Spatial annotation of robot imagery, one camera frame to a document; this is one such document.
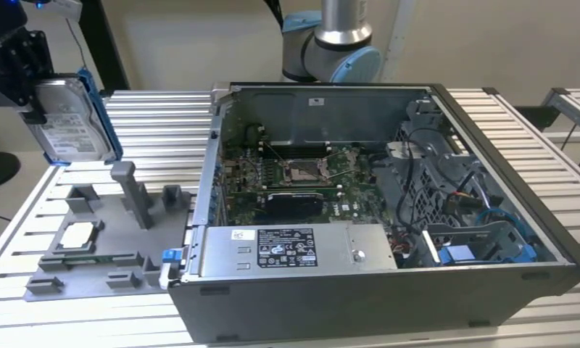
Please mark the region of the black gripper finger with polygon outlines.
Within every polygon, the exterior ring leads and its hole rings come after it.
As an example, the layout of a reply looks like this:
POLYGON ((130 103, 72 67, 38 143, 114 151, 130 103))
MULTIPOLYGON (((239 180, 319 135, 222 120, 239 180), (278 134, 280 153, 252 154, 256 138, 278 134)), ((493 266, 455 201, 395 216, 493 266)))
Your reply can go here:
POLYGON ((39 101, 36 83, 32 82, 25 91, 27 111, 23 113, 24 120, 28 124, 43 125, 48 122, 46 109, 39 101))

